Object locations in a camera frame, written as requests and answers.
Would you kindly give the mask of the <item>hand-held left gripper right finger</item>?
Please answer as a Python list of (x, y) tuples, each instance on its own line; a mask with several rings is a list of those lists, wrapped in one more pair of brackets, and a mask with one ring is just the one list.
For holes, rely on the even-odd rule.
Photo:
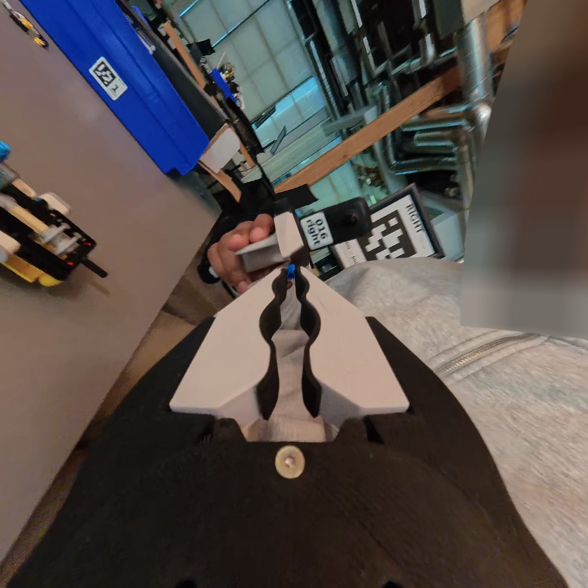
[(310, 415), (339, 429), (348, 419), (405, 413), (409, 400), (364, 313), (306, 268), (297, 267), (295, 290)]

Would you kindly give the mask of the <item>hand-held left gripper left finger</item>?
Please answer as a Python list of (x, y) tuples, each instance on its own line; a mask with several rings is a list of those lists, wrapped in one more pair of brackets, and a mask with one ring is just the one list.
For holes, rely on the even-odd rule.
[(273, 336), (282, 325), (282, 269), (273, 270), (212, 320), (169, 402), (173, 412), (268, 420), (279, 393)]

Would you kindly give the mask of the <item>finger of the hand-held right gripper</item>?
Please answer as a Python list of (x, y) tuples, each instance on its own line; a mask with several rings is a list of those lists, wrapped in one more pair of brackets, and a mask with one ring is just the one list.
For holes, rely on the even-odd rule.
[(305, 254), (305, 242), (299, 230), (298, 219), (292, 212), (283, 212), (273, 217), (277, 237), (277, 254), (274, 266), (285, 267), (300, 263)]
[(235, 255), (241, 259), (245, 272), (257, 272), (282, 264), (282, 254), (275, 233), (249, 244), (235, 252)]

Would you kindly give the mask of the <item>black yellow lego vehicle model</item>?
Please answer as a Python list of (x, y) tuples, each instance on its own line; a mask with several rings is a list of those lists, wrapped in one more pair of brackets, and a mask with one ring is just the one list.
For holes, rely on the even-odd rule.
[(53, 288), (83, 266), (105, 279), (90, 260), (97, 243), (69, 218), (70, 207), (52, 192), (37, 194), (8, 164), (1, 142), (1, 266), (27, 283)]

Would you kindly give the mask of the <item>person's right forearm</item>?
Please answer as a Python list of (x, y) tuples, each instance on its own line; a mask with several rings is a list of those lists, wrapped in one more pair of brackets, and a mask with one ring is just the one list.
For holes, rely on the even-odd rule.
[(301, 313), (302, 306), (297, 297), (295, 286), (282, 274), (275, 277), (271, 284), (272, 298), (263, 311), (260, 325), (265, 334), (273, 337), (280, 330), (302, 332)]

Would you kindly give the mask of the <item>small yellow black lego piece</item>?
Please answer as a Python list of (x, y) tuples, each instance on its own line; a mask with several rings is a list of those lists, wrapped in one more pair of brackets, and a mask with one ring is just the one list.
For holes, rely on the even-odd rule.
[(3, 3), (5, 11), (7, 12), (8, 16), (11, 20), (22, 30), (24, 31), (33, 41), (37, 44), (40, 48), (48, 49), (48, 41), (42, 36), (42, 34), (37, 30), (37, 28), (32, 24), (32, 22), (21, 14), (19, 11), (16, 11), (11, 7), (10, 4)]

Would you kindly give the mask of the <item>person's right hand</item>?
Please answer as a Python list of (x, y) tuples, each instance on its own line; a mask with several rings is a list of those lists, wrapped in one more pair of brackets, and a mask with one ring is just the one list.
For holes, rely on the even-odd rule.
[(273, 217), (268, 214), (260, 214), (254, 220), (241, 222), (210, 246), (207, 253), (210, 266), (221, 281), (242, 295), (253, 283), (271, 273), (274, 267), (246, 272), (242, 258), (236, 252), (267, 239), (274, 231)]

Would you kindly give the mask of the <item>wooden ceiling beam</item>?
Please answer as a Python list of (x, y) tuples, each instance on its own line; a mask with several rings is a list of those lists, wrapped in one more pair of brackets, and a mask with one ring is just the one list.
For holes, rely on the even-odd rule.
[(281, 182), (275, 187), (275, 193), (281, 194), (304, 185), (314, 185), (348, 163), (350, 159), (368, 149), (372, 144), (400, 128), (414, 116), (423, 113), (426, 109), (459, 89), (461, 85), (462, 69), (460, 66), (455, 66), (451, 70), (444, 72), (440, 77), (425, 84), (342, 143)]

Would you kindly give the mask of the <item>silver metal pipe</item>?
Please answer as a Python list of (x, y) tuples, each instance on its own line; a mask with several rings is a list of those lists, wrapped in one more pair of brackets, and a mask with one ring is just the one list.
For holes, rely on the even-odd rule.
[(465, 100), (463, 123), (458, 128), (455, 155), (462, 208), (468, 221), (474, 181), (494, 102), (486, 14), (480, 13), (456, 35), (458, 63)]

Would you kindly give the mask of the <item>blue storage bin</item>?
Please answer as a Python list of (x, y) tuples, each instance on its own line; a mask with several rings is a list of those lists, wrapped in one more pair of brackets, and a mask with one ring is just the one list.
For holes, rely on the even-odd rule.
[(115, 1), (22, 1), (163, 173), (186, 175), (209, 140)]

